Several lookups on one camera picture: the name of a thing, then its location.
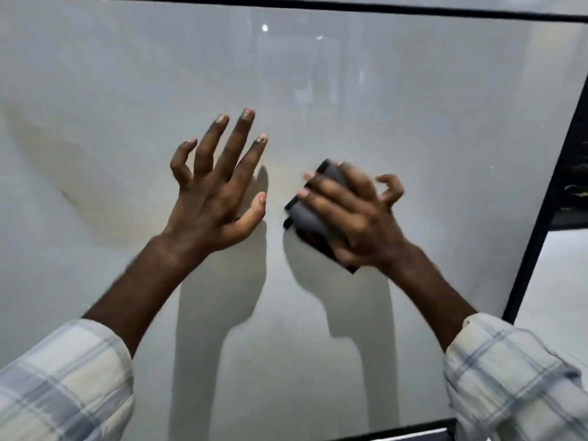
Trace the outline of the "person's right hand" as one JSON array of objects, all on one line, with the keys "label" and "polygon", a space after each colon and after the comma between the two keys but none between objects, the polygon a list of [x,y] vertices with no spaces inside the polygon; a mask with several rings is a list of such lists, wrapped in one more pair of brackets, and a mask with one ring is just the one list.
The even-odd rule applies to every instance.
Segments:
[{"label": "person's right hand", "polygon": [[371,266],[393,278],[399,263],[410,252],[411,244],[403,235],[392,210],[388,212],[380,203],[380,195],[370,177],[349,163],[336,163],[346,177],[354,193],[363,201],[361,212],[346,212],[330,208],[329,204],[318,203],[325,209],[316,210],[313,198],[304,199],[304,187],[297,197],[307,207],[312,208],[324,221],[337,229],[348,241],[349,247],[365,257],[365,265]]}]

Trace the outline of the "person's right forearm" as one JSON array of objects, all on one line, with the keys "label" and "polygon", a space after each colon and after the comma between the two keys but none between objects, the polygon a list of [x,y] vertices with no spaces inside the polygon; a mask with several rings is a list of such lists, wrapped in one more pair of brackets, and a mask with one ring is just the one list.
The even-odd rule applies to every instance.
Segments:
[{"label": "person's right forearm", "polygon": [[456,441],[588,441],[582,372],[558,350],[476,313],[414,244],[386,249],[381,269],[440,336]]}]

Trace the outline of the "person's left hand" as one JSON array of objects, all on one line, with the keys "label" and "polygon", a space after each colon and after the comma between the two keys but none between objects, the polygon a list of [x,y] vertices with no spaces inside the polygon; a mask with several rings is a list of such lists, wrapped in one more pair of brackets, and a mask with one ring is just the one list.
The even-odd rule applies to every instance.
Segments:
[{"label": "person's left hand", "polygon": [[246,154],[242,151],[233,172],[217,172],[220,156],[214,160],[214,153],[228,124],[229,116],[221,113],[190,153],[187,165],[194,177],[179,187],[178,199],[160,235],[182,260],[201,260],[237,244],[233,243],[233,224],[240,217],[239,209],[268,137],[260,135]]}]

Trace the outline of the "person's left forearm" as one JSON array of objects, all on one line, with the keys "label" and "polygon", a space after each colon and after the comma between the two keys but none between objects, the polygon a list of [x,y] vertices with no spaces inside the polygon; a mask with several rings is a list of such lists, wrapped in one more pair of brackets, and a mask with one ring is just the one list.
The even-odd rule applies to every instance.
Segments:
[{"label": "person's left forearm", "polygon": [[187,237],[154,237],[84,316],[0,369],[0,441],[121,441],[136,349],[205,257]]}]

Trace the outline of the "black-framed whiteboard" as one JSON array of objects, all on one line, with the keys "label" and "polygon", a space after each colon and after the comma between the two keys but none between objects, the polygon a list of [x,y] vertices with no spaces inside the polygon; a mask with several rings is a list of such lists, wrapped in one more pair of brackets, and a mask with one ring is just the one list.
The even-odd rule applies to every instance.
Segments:
[{"label": "black-framed whiteboard", "polygon": [[394,214],[502,317],[588,78],[588,0],[349,0],[567,21],[0,0],[0,368],[89,308],[163,230],[173,152],[243,108],[264,223],[211,255],[135,360],[125,441],[327,441],[450,418],[443,355],[375,269],[283,229],[303,172],[396,173]]}]

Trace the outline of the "black whiteboard eraser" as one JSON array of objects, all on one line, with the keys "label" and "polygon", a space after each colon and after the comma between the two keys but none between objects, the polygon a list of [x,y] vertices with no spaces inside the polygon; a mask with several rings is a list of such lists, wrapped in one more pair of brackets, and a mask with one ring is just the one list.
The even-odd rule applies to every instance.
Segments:
[{"label": "black whiteboard eraser", "polygon": [[[355,192],[334,161],[325,159],[315,171],[324,177],[332,179],[347,190]],[[331,259],[351,274],[354,274],[358,270],[358,267],[342,265],[336,258],[334,250],[329,243],[331,240],[340,240],[342,243],[348,244],[346,238],[316,214],[312,208],[301,203],[297,196],[285,206],[285,212],[288,217],[283,222],[284,230],[293,228],[301,241]]]}]

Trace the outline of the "dark patterned panel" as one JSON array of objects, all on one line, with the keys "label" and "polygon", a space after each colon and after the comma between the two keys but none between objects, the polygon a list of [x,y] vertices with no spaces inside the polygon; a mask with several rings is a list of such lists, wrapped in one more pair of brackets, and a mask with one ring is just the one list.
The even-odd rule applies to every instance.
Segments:
[{"label": "dark patterned panel", "polygon": [[562,187],[550,230],[588,229],[588,100],[578,105],[562,157]]}]

